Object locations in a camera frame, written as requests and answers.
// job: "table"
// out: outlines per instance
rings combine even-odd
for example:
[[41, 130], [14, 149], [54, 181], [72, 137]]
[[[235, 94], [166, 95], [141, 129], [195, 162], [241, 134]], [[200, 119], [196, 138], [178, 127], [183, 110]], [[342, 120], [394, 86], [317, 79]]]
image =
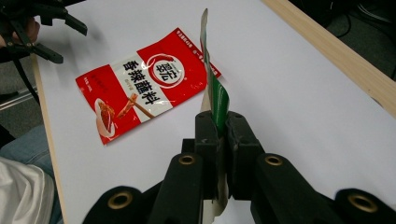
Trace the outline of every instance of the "table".
[[[194, 137], [203, 97], [103, 146], [75, 78], [176, 27], [199, 46], [206, 7], [208, 49], [223, 74], [230, 110], [247, 118], [264, 149], [288, 158], [329, 197], [353, 187], [396, 204], [394, 84], [288, 1], [264, 2], [86, 1], [69, 11], [87, 24], [88, 36], [61, 22], [42, 27], [39, 41], [64, 56], [63, 64], [38, 58], [35, 74], [66, 223], [81, 223], [108, 189], [144, 191], [161, 181], [182, 139]], [[248, 207], [230, 202], [216, 223], [253, 223]]]

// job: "wooden edge strip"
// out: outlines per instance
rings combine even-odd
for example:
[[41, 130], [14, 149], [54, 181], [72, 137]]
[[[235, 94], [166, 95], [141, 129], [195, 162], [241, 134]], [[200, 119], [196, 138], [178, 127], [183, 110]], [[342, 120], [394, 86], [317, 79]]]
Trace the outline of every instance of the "wooden edge strip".
[[396, 118], [396, 83], [288, 0], [262, 0]]
[[59, 177], [58, 162], [56, 161], [55, 146], [52, 141], [52, 132], [50, 130], [49, 114], [46, 105], [46, 97], [44, 94], [43, 83], [41, 81], [40, 70], [38, 67], [37, 56], [35, 54], [31, 54], [31, 59], [32, 59], [33, 72], [35, 75], [35, 84], [37, 85], [38, 97], [40, 99], [40, 107], [44, 120], [44, 127], [46, 129], [47, 140], [49, 143], [49, 154], [50, 154], [50, 159], [52, 161], [53, 173], [55, 175], [55, 182], [56, 182], [56, 188], [58, 190], [59, 202], [61, 203], [61, 210], [63, 214], [64, 223], [67, 223], [66, 215], [65, 215], [66, 212], [64, 209], [64, 195], [62, 192], [61, 178]]

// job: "person's hand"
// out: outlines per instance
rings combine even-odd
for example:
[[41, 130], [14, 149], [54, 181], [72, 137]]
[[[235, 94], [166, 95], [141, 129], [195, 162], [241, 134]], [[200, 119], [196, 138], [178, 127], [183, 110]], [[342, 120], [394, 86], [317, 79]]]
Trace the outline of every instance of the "person's hand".
[[[32, 43], [34, 43], [37, 40], [37, 35], [39, 30], [40, 30], [40, 24], [35, 21], [35, 18], [33, 17], [29, 18], [26, 24], [25, 32]], [[15, 42], [21, 43], [20, 39], [18, 38], [15, 32], [12, 34], [12, 38], [14, 39]], [[0, 36], [0, 48], [5, 46], [6, 46], [6, 42], [4, 41], [3, 37]]]

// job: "brass ring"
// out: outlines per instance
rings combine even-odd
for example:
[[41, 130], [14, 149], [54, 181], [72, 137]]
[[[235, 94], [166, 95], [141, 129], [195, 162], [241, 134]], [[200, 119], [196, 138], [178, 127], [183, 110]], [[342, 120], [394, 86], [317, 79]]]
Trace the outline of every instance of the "brass ring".
[[350, 203], [355, 207], [359, 208], [361, 211], [374, 213], [378, 211], [378, 206], [373, 202], [373, 200], [359, 194], [352, 194], [347, 197]]
[[191, 165], [195, 163], [195, 158], [193, 156], [182, 156], [178, 158], [178, 162], [180, 162], [183, 165]]
[[277, 156], [267, 156], [265, 157], [265, 161], [274, 166], [279, 166], [283, 164], [283, 161]]
[[107, 202], [107, 206], [112, 209], [121, 209], [128, 206], [132, 202], [133, 196], [132, 193], [129, 191], [121, 191], [115, 193]]

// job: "black mechanical device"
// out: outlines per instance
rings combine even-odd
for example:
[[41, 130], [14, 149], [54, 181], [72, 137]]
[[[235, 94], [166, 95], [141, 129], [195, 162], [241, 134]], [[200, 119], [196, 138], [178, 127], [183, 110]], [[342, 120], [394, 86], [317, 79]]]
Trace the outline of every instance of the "black mechanical device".
[[221, 161], [229, 197], [251, 201], [255, 223], [396, 223], [396, 212], [368, 192], [342, 189], [333, 200], [316, 192], [286, 158], [264, 151], [242, 115], [228, 112], [226, 127], [219, 139], [211, 112], [198, 114], [195, 138], [183, 140], [162, 182], [145, 192], [109, 190], [84, 223], [202, 223], [203, 200], [219, 196]]
[[[26, 22], [29, 18], [39, 16], [41, 24], [51, 26], [53, 19], [60, 19], [64, 20], [66, 25], [86, 35], [87, 26], [71, 16], [65, 8], [82, 1], [84, 0], [0, 0], [0, 36], [5, 40], [7, 47], [7, 51], [1, 49], [1, 61], [12, 60], [15, 63], [24, 84], [38, 103], [38, 96], [27, 79], [19, 58], [31, 53], [53, 63], [62, 63], [64, 58], [42, 44], [32, 43], [25, 33]], [[12, 37], [14, 33], [19, 41], [15, 41]]]

